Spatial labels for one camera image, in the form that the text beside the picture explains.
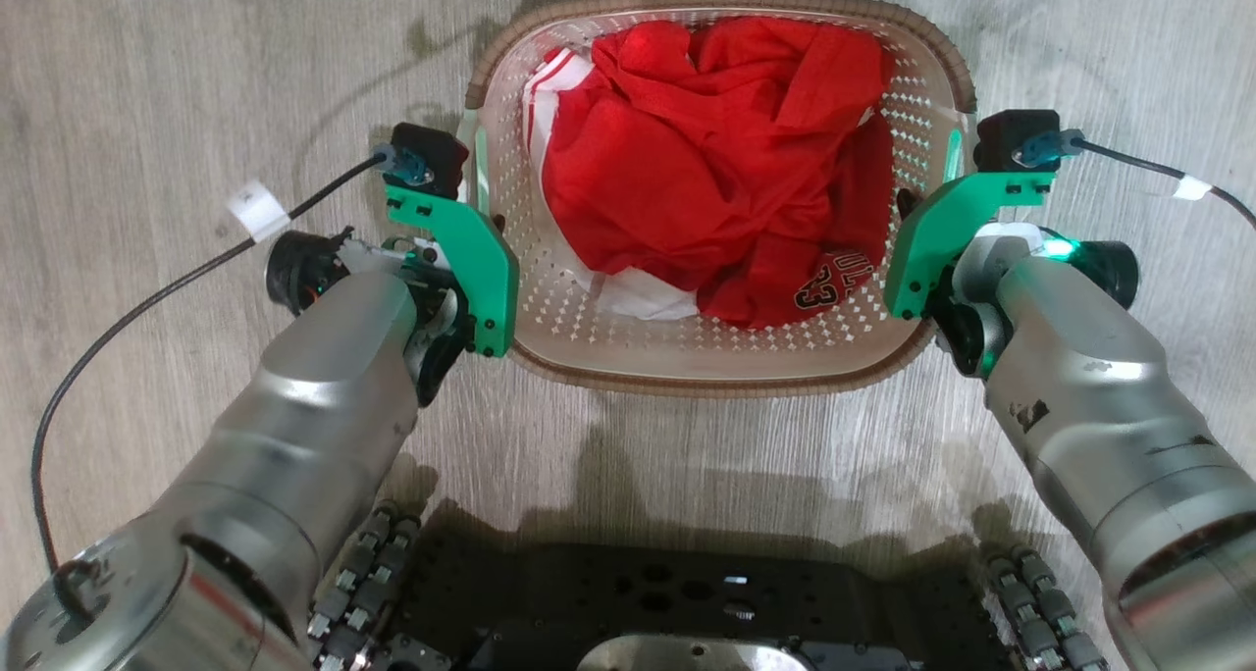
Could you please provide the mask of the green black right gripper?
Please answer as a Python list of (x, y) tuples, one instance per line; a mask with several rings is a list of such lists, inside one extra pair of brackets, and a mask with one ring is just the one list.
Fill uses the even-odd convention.
[(1001, 209), (1045, 202), (1054, 172), (973, 172), (942, 183), (923, 200), (901, 187), (902, 222), (883, 298), (891, 314), (932, 322), (957, 371), (986, 379), (1011, 339), (999, 305), (999, 281), (1022, 259), (1042, 251), (1041, 229), (997, 222)]

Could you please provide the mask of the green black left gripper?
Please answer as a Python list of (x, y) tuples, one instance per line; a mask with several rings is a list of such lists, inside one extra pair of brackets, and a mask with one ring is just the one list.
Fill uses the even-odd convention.
[(386, 194), (391, 220), (430, 234), (414, 241), (398, 270), (420, 310), (404, 363), (427, 407), (463, 354), (502, 358), (514, 346), (519, 260), (502, 240), (502, 214), (489, 217), (402, 183), (387, 185)]

